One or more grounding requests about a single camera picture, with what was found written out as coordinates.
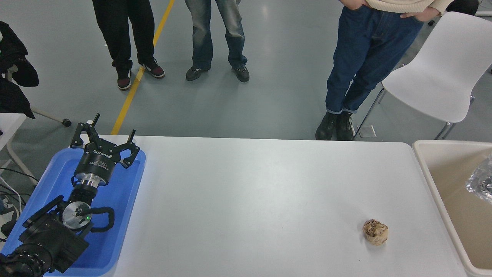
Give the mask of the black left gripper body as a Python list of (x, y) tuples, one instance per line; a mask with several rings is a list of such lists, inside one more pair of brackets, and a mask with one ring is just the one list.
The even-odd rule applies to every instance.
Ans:
[(95, 175), (101, 181), (109, 181), (116, 164), (121, 161), (123, 147), (105, 141), (99, 146), (95, 142), (90, 142), (81, 147), (81, 149), (84, 152), (75, 169), (74, 177), (82, 180), (83, 177), (88, 175)]

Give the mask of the person's right hand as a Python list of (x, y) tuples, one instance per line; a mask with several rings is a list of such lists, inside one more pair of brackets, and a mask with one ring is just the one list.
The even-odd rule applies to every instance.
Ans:
[(339, 1), (350, 10), (357, 10), (362, 6), (370, 7), (370, 5), (367, 3), (366, 0), (339, 0)]

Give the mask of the person's left hand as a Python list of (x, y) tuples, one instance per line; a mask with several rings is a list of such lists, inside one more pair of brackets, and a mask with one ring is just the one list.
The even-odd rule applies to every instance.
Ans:
[(436, 8), (426, 7), (422, 12), (402, 13), (400, 18), (414, 17), (418, 21), (427, 22), (440, 15), (441, 13)]

